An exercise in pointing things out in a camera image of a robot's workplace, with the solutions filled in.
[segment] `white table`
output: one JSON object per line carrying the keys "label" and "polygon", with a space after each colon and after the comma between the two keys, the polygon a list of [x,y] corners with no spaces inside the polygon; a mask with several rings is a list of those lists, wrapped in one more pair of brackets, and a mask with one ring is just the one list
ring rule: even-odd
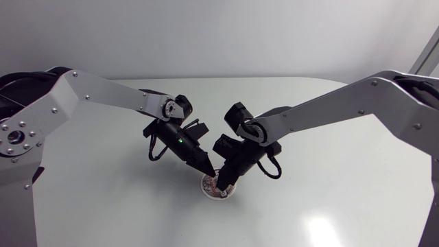
{"label": "white table", "polygon": [[[344,86],[313,78],[120,81],[193,105],[212,151],[227,110],[253,115],[295,106]],[[202,174],[168,151],[147,158],[142,130],[152,118],[82,102],[46,139],[34,185],[39,246],[417,246],[433,189],[430,157],[399,141],[373,116],[297,132],[279,141],[282,178],[253,167],[223,201],[200,190]],[[156,154],[162,145],[157,145]],[[273,171],[265,158],[265,166]]]}

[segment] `white wall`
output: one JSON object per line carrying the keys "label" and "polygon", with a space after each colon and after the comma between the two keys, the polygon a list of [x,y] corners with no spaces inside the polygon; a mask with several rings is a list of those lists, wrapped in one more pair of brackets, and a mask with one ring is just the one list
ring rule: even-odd
{"label": "white wall", "polygon": [[56,65],[110,79],[407,72],[436,0],[0,0],[0,75]]}

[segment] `circular joint cover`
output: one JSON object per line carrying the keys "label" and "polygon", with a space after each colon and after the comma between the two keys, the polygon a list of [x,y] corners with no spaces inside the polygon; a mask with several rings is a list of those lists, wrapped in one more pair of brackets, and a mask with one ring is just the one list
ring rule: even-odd
{"label": "circular joint cover", "polygon": [[165,102],[165,105],[163,106],[163,116],[164,117],[172,117],[174,113],[176,112],[176,103],[174,100],[169,99]]}

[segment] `robotic arm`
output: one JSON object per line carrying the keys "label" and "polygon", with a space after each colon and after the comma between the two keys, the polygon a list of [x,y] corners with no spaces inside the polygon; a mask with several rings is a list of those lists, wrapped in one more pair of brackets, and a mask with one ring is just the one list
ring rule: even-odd
{"label": "robotic arm", "polygon": [[[198,139],[205,124],[181,128],[192,113],[183,95],[172,97],[136,90],[95,75],[64,67],[46,72],[13,73],[0,78],[0,244],[37,246],[32,184],[41,175],[45,137],[70,119],[84,100],[136,110],[155,118],[143,131],[151,136],[150,159],[167,148],[188,165],[214,176]],[[157,157],[152,149],[159,138],[167,146]]]}
{"label": "robotic arm", "polygon": [[[374,114],[400,140],[431,155],[434,201],[419,246],[439,246],[439,80],[383,71],[295,107],[279,107],[253,117],[235,104],[225,120],[244,138],[226,135],[213,148],[225,158],[217,188],[234,185],[254,164],[270,178],[281,176],[274,158],[281,152],[278,140],[287,134],[368,114]],[[265,171],[259,159],[267,154],[278,174]]]}

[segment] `gray metal arm link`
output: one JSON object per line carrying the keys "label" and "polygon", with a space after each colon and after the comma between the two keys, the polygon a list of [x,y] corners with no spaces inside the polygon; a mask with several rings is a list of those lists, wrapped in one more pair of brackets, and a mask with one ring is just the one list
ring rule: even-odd
{"label": "gray metal arm link", "polygon": [[394,136],[432,157],[435,196],[419,246],[439,246],[439,110],[401,88],[395,78],[422,80],[439,88],[439,79],[383,71],[298,106],[275,108],[251,119],[246,125],[257,130],[257,137],[242,127],[237,134],[265,147],[293,132],[374,114]]}
{"label": "gray metal arm link", "polygon": [[[137,110],[163,121],[184,118],[171,95],[143,92],[81,71],[63,74],[48,94],[0,124],[0,246],[37,246],[32,183],[44,138],[70,119],[80,100]],[[8,135],[17,131],[24,140],[12,144]]]}

